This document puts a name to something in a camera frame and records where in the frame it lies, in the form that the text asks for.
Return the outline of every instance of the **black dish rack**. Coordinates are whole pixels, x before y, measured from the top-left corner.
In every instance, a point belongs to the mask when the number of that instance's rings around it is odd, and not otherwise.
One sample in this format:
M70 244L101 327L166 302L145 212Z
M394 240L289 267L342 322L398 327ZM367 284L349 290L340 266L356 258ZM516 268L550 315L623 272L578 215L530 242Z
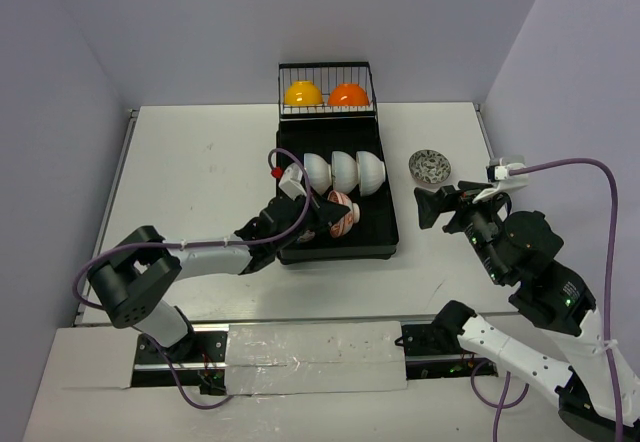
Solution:
M291 107L283 105L281 99L276 135L278 147L291 151L300 160L303 160L306 152L311 152L331 163L334 150L346 152L353 158L357 151L365 150L384 162L376 96L368 62L281 64L278 78L280 97L288 88L288 85L282 85L283 80L288 84L290 76L292 81L313 80L325 96L325 103L326 97L337 85L353 81L367 91L370 104L367 107L345 108L326 105L295 107L301 110L287 112ZM286 156L278 154L278 166L284 168L290 163ZM310 260L388 259L395 254L399 235L388 178L373 195L360 197L357 187L348 195L360 206L359 223L347 235L337 239L326 233L306 243L289 245L278 254L283 264Z

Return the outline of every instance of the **white wall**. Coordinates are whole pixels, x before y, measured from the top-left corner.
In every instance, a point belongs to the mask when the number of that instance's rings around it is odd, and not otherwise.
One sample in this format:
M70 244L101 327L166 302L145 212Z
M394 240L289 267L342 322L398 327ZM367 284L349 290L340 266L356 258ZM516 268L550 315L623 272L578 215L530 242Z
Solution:
M533 0L64 0L129 106L277 100L277 64L368 59L382 101L485 99Z
M116 93L59 0L0 0L0 440L22 439L122 143Z
M497 154L595 157L620 186L613 331L640 372L640 0L536 0L484 108ZM565 239L560 259L602 300L609 192L595 168L532 176L521 206Z

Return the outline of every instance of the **gray patterned bowl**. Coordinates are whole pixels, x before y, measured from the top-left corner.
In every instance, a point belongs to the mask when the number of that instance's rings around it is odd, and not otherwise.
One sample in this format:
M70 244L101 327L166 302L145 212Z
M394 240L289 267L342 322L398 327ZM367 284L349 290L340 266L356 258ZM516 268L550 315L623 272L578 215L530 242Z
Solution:
M435 150L419 150L409 158L409 170L418 182L439 184L451 175L451 164Z

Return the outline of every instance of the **gray wall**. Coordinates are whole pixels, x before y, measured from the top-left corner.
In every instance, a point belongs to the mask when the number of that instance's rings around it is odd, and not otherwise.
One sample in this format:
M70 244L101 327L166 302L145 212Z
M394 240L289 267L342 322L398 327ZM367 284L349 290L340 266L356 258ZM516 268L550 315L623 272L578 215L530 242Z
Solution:
M22 439L90 256L125 112L59 0L0 0L0 440Z
M536 0L485 107L497 153L529 164L586 156L620 186L613 331L640 371L640 0ZM532 176L518 200L547 213L565 239L561 260L602 298L608 186L595 168Z
M277 100L277 63L368 59L383 101L484 100L533 0L64 0L129 106Z

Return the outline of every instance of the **wire rack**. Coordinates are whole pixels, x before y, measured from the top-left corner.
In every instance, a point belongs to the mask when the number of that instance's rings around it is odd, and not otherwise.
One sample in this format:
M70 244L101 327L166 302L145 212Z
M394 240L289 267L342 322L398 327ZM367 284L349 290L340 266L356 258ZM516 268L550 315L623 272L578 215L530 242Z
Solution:
M324 117L375 117L378 106L369 62L315 62L278 66L278 105L280 119ZM322 92L322 105L286 105L284 94L298 80L310 80ZM369 97L369 105L335 107L327 105L329 95L340 84L358 84Z

